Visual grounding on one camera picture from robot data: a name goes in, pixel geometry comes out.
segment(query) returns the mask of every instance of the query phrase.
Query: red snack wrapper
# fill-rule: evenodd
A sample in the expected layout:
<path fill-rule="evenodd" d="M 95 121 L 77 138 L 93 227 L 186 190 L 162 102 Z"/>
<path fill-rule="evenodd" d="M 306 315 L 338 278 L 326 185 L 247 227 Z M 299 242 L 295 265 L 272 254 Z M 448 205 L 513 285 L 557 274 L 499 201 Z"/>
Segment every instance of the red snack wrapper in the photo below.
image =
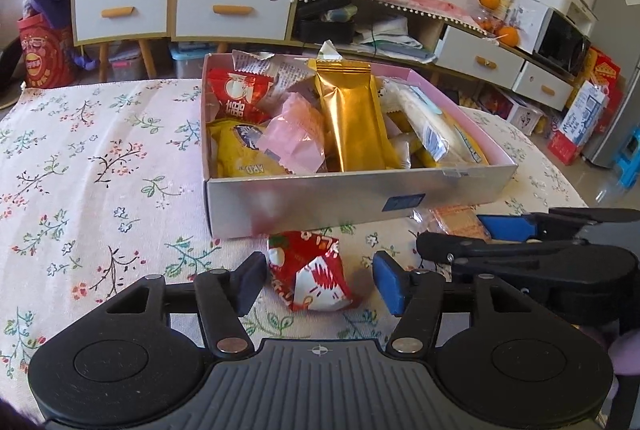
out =
<path fill-rule="evenodd" d="M 262 123 L 270 118 L 255 106 L 273 83 L 270 78 L 212 69 L 207 73 L 207 82 L 220 102 L 220 118 L 238 118 L 251 123 Z"/>
<path fill-rule="evenodd" d="M 338 239 L 311 232 L 269 238 L 271 283 L 292 311 L 339 311 L 351 305 Z"/>

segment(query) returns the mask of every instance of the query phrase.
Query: microwave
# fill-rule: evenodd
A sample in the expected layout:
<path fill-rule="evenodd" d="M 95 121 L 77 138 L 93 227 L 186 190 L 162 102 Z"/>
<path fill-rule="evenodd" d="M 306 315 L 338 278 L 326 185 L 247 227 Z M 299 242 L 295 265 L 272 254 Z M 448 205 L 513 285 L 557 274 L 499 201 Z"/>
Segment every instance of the microwave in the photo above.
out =
<path fill-rule="evenodd" d="M 591 41 L 562 13 L 536 0 L 513 0 L 505 22 L 518 29 L 518 48 L 549 68 L 577 76 Z"/>

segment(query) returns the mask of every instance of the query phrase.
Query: gold foil wrapper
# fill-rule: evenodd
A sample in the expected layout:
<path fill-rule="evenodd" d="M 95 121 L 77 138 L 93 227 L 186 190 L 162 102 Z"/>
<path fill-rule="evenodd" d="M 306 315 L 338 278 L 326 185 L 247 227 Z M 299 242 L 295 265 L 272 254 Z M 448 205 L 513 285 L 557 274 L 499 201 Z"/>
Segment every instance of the gold foil wrapper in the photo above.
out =
<path fill-rule="evenodd" d="M 375 77 L 366 62 L 313 60 L 316 89 L 343 172 L 401 168 L 386 138 Z"/>

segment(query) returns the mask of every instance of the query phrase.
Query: blue stool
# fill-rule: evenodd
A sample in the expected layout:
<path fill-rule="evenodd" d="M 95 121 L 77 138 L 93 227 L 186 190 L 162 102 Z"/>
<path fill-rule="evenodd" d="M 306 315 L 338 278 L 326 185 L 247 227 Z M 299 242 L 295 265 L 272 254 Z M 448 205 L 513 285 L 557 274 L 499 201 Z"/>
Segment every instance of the blue stool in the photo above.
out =
<path fill-rule="evenodd" d="M 615 161 L 622 170 L 618 183 L 626 189 L 633 187 L 640 172 L 640 128 L 636 128 Z"/>

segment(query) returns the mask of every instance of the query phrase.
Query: floral tablecloth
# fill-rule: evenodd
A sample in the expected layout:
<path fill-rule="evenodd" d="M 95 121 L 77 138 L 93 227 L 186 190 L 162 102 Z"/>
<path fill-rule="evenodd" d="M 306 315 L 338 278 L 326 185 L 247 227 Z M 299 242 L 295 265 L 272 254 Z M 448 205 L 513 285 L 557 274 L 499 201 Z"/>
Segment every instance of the floral tablecloth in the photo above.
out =
<path fill-rule="evenodd" d="M 149 80 L 27 89 L 0 122 L 0 394 L 38 413 L 26 372 L 47 338 L 139 277 L 191 280 L 235 269 L 263 239 L 209 236 L 202 197 L 200 81 Z M 499 201 L 478 212 L 584 206 L 515 127 L 466 112 L 519 163 Z M 371 277 L 386 250 L 418 267 L 410 219 L 322 228 L 340 238 L 346 276 L 366 298 L 336 314 L 288 312 L 270 289 L 242 319 L 256 344 L 273 338 L 378 338 L 395 327 Z M 197 321 L 180 330 L 199 337 Z"/>

